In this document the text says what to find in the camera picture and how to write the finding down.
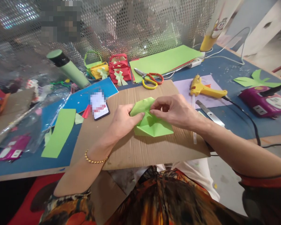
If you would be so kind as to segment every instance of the metal mesh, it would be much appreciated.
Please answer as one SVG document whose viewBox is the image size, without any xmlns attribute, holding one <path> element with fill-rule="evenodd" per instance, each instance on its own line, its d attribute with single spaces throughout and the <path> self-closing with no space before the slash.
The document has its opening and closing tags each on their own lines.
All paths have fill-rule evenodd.
<svg viewBox="0 0 281 225">
<path fill-rule="evenodd" d="M 15 77 L 39 84 L 64 79 L 46 54 L 61 49 L 82 71 L 93 50 L 107 61 L 126 53 L 129 60 L 203 38 L 216 0 L 83 0 L 79 42 L 42 42 L 40 0 L 0 0 L 0 85 Z M 90 54 L 87 63 L 99 58 Z"/>
</svg>

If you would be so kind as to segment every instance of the blue paper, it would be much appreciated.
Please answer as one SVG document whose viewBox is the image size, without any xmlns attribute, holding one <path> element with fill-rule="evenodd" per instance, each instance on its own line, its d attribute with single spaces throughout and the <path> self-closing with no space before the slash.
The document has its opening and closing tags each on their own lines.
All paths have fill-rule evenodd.
<svg viewBox="0 0 281 225">
<path fill-rule="evenodd" d="M 68 101 L 66 102 L 64 109 L 76 109 L 77 113 L 83 112 L 87 105 L 90 104 L 90 95 L 93 92 L 98 92 L 99 90 L 102 90 L 104 93 L 104 96 L 109 98 L 110 96 L 118 93 L 117 88 L 111 81 L 111 79 L 108 77 L 104 80 L 101 80 L 99 82 L 94 83 L 93 85 L 82 89 L 74 94 L 72 94 Z M 59 105 L 62 103 L 63 100 L 60 100 L 58 102 L 55 102 L 51 105 L 48 105 L 47 107 L 43 108 L 42 110 L 42 131 L 45 131 L 49 129 L 50 127 L 55 126 L 56 120 L 50 126 L 50 122 L 55 116 L 55 113 L 59 107 Z"/>
</svg>

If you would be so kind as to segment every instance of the blue table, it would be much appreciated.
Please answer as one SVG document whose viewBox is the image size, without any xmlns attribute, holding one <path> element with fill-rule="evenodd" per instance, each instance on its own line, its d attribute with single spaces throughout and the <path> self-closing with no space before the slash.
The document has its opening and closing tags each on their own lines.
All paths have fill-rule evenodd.
<svg viewBox="0 0 281 225">
<path fill-rule="evenodd" d="M 215 46 L 213 52 L 217 52 L 220 49 L 221 47 Z M 240 57 L 229 50 L 223 50 L 218 55 L 240 61 Z M 258 118 L 237 96 L 245 87 L 235 83 L 233 79 L 244 76 L 250 77 L 252 72 L 256 69 L 259 68 L 247 61 L 245 65 L 241 66 L 227 59 L 217 57 L 206 59 L 201 65 L 192 69 L 182 69 L 176 72 L 171 79 L 173 81 L 178 81 L 194 78 L 196 74 L 201 76 L 212 74 L 214 80 L 220 87 L 228 91 L 228 96 L 232 101 L 240 105 L 254 119 L 259 130 L 259 135 L 262 137 L 263 144 L 278 143 L 281 142 L 281 117 L 277 120 Z M 281 82 L 281 80 L 273 76 L 272 73 L 262 71 L 261 78 L 265 77 L 270 78 L 269 82 Z M 133 88 L 138 85 L 141 84 L 132 84 L 129 82 L 126 86 L 118 87 L 118 90 Z M 236 135 L 245 139 L 255 138 L 252 123 L 235 106 L 214 107 L 211 108 L 211 111 L 224 122 L 227 129 L 231 130 Z M 80 128 L 81 124 L 73 126 L 70 136 L 57 159 L 41 157 L 43 150 L 42 144 L 36 153 L 24 153 L 19 160 L 11 164 L 0 162 L 0 181 L 63 172 L 70 165 Z"/>
</svg>

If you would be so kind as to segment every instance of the pink electric device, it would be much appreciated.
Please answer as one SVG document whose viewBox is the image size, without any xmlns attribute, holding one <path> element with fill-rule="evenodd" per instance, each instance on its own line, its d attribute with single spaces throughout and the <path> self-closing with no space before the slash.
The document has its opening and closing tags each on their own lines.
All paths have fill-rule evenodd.
<svg viewBox="0 0 281 225">
<path fill-rule="evenodd" d="M 20 158 L 30 141 L 30 136 L 20 135 L 14 137 L 0 153 L 0 161 L 10 161 Z"/>
<path fill-rule="evenodd" d="M 243 90 L 239 97 L 258 116 L 277 119 L 281 115 L 281 95 L 276 93 L 279 90 L 281 90 L 281 85 L 275 88 L 266 86 L 252 87 Z"/>
</svg>

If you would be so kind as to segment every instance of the smartphone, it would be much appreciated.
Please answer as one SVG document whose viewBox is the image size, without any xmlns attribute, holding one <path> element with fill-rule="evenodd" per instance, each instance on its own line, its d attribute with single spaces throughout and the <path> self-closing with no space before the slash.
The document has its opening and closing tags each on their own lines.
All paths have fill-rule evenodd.
<svg viewBox="0 0 281 225">
<path fill-rule="evenodd" d="M 95 92 L 91 95 L 90 100 L 94 120 L 99 120 L 110 114 L 108 105 L 102 92 Z"/>
</svg>

